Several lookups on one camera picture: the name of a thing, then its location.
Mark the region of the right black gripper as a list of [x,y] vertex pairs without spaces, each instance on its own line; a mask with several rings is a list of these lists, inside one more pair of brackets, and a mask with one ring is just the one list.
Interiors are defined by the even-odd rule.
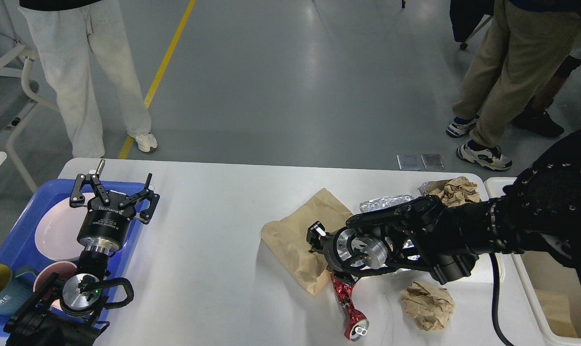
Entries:
[[360,276],[349,273],[347,269],[380,269],[391,252],[389,245],[381,239],[358,234],[356,229],[343,228],[327,236],[320,221],[308,227],[306,241],[310,245],[310,253],[322,254],[324,250],[335,280],[348,285],[355,285]]

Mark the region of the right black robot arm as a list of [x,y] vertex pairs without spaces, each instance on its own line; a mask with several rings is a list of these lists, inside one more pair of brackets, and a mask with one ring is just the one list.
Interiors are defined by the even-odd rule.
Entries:
[[312,253],[323,254],[341,287],[399,269],[427,272],[440,284],[468,277],[478,256],[493,269],[492,324],[498,320],[496,254],[547,252],[576,270],[581,285],[581,129],[552,145],[531,167],[484,202],[446,207],[436,196],[352,215],[328,234],[321,222],[307,230]]

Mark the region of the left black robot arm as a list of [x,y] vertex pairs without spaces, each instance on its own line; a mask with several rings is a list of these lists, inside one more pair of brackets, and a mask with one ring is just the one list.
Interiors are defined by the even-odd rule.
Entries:
[[148,224],[159,202],[151,187],[132,195],[106,189],[100,181],[105,165],[75,178],[71,208],[86,208],[77,242],[84,247],[74,274],[67,279],[53,272],[4,326],[8,346],[92,346],[110,322],[100,320],[105,309],[120,309],[134,300],[124,277],[110,277],[109,260],[123,249],[130,223]]

